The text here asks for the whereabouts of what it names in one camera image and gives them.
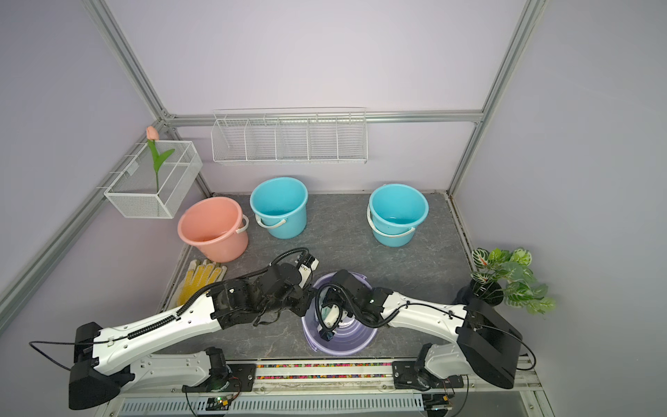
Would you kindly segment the pink plastic bucket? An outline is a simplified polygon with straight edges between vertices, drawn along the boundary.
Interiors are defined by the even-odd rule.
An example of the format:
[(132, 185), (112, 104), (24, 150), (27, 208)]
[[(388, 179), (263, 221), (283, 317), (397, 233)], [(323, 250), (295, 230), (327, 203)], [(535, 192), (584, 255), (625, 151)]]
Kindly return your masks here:
[(228, 263), (248, 248), (248, 225), (248, 217), (237, 201), (212, 197), (194, 204), (182, 215), (177, 233), (208, 260)]

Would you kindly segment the purple bucket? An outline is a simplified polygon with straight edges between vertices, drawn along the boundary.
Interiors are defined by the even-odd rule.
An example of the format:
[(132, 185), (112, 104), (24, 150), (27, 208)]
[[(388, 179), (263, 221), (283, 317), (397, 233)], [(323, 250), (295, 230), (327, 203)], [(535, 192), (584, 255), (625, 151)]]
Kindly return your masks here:
[[(360, 280), (365, 279), (368, 281), (366, 276), (362, 274), (351, 273)], [(314, 351), (334, 356), (352, 356), (359, 354), (359, 352), (363, 351), (373, 341), (378, 333), (378, 329), (362, 325), (342, 310), (342, 321), (335, 330), (333, 338), (328, 342), (321, 339), (319, 335), (318, 309), (321, 306), (329, 304), (336, 304), (340, 307), (340, 304), (330, 299), (333, 291), (325, 288), (325, 284), (332, 279), (334, 274), (325, 275), (314, 284), (312, 301), (305, 316), (302, 317), (303, 332), (307, 343)]]

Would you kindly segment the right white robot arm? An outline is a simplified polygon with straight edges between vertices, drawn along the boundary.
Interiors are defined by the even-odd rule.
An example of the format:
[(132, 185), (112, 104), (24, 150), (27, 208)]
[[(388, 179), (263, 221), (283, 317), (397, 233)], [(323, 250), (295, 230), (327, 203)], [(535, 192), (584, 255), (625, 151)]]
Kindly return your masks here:
[(349, 316), (366, 328), (408, 328), (443, 340), (422, 347), (415, 363), (418, 374), (438, 380), (474, 374), (500, 389), (514, 387), (523, 336), (478, 298), (456, 305), (417, 300), (371, 287), (342, 269), (317, 289), (313, 307), (326, 336)]

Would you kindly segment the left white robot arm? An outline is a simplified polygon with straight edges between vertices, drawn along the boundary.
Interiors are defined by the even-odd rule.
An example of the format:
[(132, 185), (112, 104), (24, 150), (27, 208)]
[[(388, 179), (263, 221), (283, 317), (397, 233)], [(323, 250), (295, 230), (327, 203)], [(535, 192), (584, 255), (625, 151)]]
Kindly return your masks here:
[(139, 379), (138, 360), (189, 338), (236, 325), (265, 324), (264, 316), (290, 310), (304, 316), (318, 263), (273, 263), (247, 276), (208, 284), (184, 304), (127, 325), (76, 330), (69, 372), (69, 408), (95, 408)]

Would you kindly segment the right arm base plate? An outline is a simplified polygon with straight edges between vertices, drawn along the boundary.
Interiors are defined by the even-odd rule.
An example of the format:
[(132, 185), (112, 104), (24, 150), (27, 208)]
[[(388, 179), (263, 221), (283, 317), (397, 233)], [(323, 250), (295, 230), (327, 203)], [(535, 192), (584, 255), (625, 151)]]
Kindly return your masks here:
[(393, 361), (392, 377), (396, 389), (426, 392), (431, 389), (463, 389), (465, 381), (460, 375), (440, 379), (418, 368), (416, 361)]

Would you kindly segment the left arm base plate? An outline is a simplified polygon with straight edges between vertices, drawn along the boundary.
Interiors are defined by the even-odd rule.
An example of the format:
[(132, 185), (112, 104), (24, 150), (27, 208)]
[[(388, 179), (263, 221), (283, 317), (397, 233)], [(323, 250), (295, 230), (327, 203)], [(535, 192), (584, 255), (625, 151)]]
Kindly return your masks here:
[(255, 382), (257, 366), (255, 363), (233, 363), (221, 374), (212, 372), (203, 382), (196, 385), (183, 385), (183, 393), (242, 393), (250, 392)]

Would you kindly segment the teal bucket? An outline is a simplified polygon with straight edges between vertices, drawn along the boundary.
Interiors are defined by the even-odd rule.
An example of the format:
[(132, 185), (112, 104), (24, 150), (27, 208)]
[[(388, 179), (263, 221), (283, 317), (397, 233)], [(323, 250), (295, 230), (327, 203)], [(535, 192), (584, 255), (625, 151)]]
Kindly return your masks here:
[(429, 213), (427, 198), (405, 184), (385, 184), (370, 196), (367, 221), (376, 240), (389, 248), (407, 245)]
[(281, 240), (295, 238), (307, 227), (307, 201), (306, 186), (293, 177), (262, 182), (250, 196), (257, 224)]

